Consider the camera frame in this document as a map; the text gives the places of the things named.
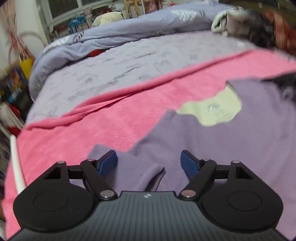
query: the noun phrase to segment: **pink towel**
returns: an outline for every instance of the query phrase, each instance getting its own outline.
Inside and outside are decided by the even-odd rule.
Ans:
[[[270,51],[247,51],[90,98],[61,118],[45,119],[23,129],[17,147],[25,182],[32,183],[56,161],[79,164],[95,144],[130,149],[167,109],[177,110],[184,102],[211,97],[224,88],[226,80],[291,71],[296,71],[293,61]],[[16,196],[9,166],[2,203],[7,238],[20,229],[12,210]]]

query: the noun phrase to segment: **ribbed black plate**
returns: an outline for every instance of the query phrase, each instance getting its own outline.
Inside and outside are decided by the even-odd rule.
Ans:
[[[239,234],[212,224],[194,202],[173,192],[123,192],[114,201],[100,203],[82,224],[58,233],[26,229],[11,241],[284,241],[277,231]]]

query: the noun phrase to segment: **wooden easel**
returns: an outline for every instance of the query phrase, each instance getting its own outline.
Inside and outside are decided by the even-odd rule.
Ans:
[[[131,1],[124,0],[124,8],[126,10],[126,17],[127,18],[129,16],[129,14],[128,14],[129,4],[132,4],[135,6],[137,16],[140,16],[140,10],[139,10],[139,5],[138,5],[139,2],[142,2],[142,1],[141,0],[131,0]]]

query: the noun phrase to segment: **light yellow patch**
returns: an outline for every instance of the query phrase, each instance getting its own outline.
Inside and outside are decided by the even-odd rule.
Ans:
[[[177,113],[194,115],[203,126],[214,126],[231,121],[242,109],[242,102],[236,91],[227,84],[225,90],[216,96],[199,101],[189,101]]]

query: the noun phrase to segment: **window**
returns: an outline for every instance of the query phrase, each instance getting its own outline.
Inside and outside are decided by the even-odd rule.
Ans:
[[[112,0],[36,0],[42,4],[48,26],[54,26],[82,13],[87,8],[103,7]]]
[[[81,0],[82,5],[87,5],[87,4],[90,4],[90,3],[96,2],[96,1],[97,1],[97,0]]]
[[[52,18],[78,8],[76,0],[48,0]]]

